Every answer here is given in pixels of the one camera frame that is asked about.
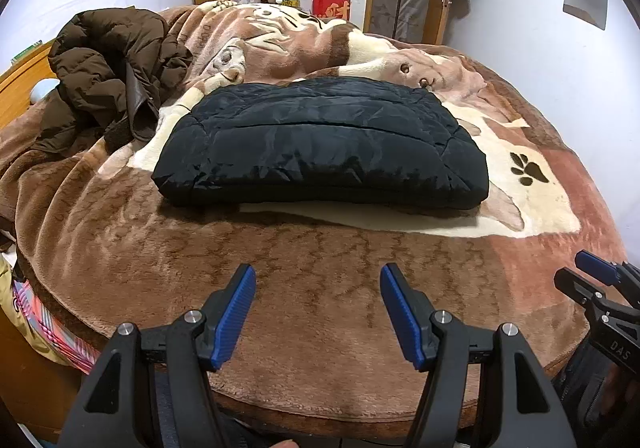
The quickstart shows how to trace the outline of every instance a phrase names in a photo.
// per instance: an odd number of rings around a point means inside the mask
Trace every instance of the folded black jacket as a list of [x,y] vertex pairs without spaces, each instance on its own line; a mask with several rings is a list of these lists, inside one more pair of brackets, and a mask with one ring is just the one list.
[[218,89],[178,121],[152,177],[175,205],[469,209],[489,190],[484,153],[436,96],[354,77]]

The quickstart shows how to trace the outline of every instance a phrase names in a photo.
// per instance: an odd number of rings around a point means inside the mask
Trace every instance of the wooden bed frame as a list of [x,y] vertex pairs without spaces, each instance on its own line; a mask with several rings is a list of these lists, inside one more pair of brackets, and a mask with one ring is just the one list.
[[[29,107],[33,86],[56,76],[47,55],[51,42],[23,57],[0,76],[0,128]],[[0,397],[17,422],[38,438],[56,442],[80,388],[82,373],[37,354],[0,312]]]

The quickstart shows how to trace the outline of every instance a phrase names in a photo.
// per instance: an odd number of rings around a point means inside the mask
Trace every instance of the brown fleece blanket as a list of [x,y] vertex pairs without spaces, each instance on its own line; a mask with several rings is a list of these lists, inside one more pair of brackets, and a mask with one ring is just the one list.
[[[99,347],[120,322],[152,327],[200,306],[249,262],[256,299],[212,387],[231,409],[324,434],[396,436],[415,412],[424,375],[404,361],[378,289],[389,261],[468,324],[515,322],[542,364],[557,367],[586,322],[555,290],[554,272],[581,248],[615,260],[625,252],[578,157],[540,112],[458,51],[286,6],[228,4],[164,13],[194,61],[148,144],[111,155],[102,139],[71,157],[30,150],[47,99],[0,133],[0,215],[54,313]],[[162,200],[151,171],[204,94],[318,75],[432,90],[486,154],[489,199],[433,215],[329,202],[201,211]],[[477,370],[468,383],[471,407]]]

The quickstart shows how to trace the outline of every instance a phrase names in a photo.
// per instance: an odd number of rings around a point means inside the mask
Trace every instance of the brown down coat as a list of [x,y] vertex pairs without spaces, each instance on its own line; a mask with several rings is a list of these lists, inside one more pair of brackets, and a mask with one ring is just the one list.
[[104,135],[110,152],[133,138],[149,141],[192,60],[167,31],[160,15],[135,8],[87,11],[66,23],[49,53],[60,84],[33,149],[67,151],[83,131]]

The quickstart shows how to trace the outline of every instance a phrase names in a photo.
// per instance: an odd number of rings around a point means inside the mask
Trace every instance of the blue gripper pad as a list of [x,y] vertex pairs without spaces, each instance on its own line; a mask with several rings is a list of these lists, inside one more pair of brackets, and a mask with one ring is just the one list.
[[[407,286],[405,291],[407,289],[411,291],[406,281],[400,282],[404,282],[402,285]],[[414,364],[416,370],[424,370],[426,358],[422,351],[422,331],[400,285],[389,265],[383,266],[380,271],[380,293],[396,332],[402,354],[404,354],[404,359]]]
[[231,359],[254,296],[255,270],[248,266],[216,326],[214,348],[211,353],[211,365],[215,370],[220,370],[222,364]]
[[575,254],[575,267],[601,281],[604,285],[614,285],[620,281],[616,266],[586,250],[578,251]]

